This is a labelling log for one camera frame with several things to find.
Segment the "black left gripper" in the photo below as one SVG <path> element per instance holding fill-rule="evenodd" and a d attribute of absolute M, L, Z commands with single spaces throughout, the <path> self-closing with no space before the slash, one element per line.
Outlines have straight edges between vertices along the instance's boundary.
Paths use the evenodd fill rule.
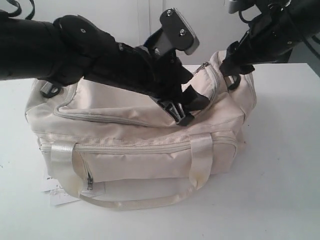
<path fill-rule="evenodd" d="M 209 105 L 210 100 L 192 85 L 182 92 L 182 85 L 193 74 L 182 66 L 175 52 L 156 60 L 143 47 L 124 43 L 118 43 L 117 47 L 115 55 L 106 53 L 95 60 L 84 79 L 157 98 L 157 105 L 178 126 L 189 125 L 195 119 L 190 112 L 204 110 Z M 181 97 L 182 105 L 171 101 Z"/>

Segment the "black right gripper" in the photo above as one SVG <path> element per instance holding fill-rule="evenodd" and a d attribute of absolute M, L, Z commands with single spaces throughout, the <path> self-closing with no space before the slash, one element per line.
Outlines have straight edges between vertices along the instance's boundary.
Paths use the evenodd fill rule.
<path fill-rule="evenodd" d="M 226 49 L 219 70 L 224 77 L 247 75 L 252 64 L 272 63 L 300 43 L 317 58 L 320 53 L 308 39 L 320 32 L 318 0 L 257 0 L 261 15 L 250 25 L 240 42 Z"/>

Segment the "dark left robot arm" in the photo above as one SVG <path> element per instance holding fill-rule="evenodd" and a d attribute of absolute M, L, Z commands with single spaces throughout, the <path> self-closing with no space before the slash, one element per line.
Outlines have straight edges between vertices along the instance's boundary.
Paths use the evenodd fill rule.
<path fill-rule="evenodd" d="M 176 52 L 191 55 L 199 40 L 181 13 L 170 8 L 143 45 L 118 42 L 80 15 L 54 22 L 15 19 L 0 13 L 0 77 L 35 78 L 61 88 L 88 81 L 151 97 L 180 126 L 209 99 L 189 86 L 193 77 Z"/>

